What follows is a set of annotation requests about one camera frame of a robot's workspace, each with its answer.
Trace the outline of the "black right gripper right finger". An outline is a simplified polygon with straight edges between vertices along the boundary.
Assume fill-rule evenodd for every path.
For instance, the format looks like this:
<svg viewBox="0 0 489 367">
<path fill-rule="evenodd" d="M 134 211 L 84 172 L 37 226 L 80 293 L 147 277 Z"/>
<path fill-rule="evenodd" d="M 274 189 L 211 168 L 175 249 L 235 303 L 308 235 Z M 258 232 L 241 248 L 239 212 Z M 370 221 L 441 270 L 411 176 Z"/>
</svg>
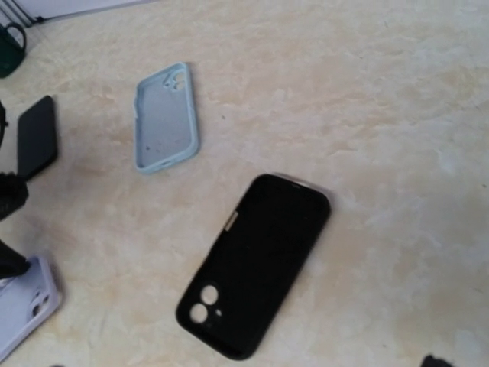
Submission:
<svg viewBox="0 0 489 367">
<path fill-rule="evenodd" d="M 449 361 L 439 357 L 425 357 L 420 367 L 487 367 L 488 362 Z"/>
</svg>

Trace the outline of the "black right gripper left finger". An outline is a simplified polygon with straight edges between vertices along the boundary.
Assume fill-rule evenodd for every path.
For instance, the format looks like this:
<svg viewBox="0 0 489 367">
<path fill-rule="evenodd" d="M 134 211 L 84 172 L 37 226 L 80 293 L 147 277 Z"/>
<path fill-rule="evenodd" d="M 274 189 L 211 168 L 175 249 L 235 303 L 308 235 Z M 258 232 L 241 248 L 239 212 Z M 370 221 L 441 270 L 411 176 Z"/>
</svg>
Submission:
<svg viewBox="0 0 489 367">
<path fill-rule="evenodd" d="M 1 220 L 22 208 L 28 198 L 27 184 L 15 173 L 1 173 Z M 13 278 L 29 269 L 28 260 L 1 241 L 1 279 Z"/>
</svg>

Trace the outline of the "lavender phone case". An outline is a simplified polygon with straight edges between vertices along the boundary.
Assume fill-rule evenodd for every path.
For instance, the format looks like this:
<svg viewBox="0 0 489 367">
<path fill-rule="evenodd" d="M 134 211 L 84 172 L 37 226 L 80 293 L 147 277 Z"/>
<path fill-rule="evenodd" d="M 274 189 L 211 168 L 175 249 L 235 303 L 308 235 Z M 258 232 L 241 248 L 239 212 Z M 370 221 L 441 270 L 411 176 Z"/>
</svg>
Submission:
<svg viewBox="0 0 489 367">
<path fill-rule="evenodd" d="M 60 292 L 48 260 L 28 259 L 22 275 L 1 281 L 1 360 L 8 356 L 60 306 Z"/>
</svg>

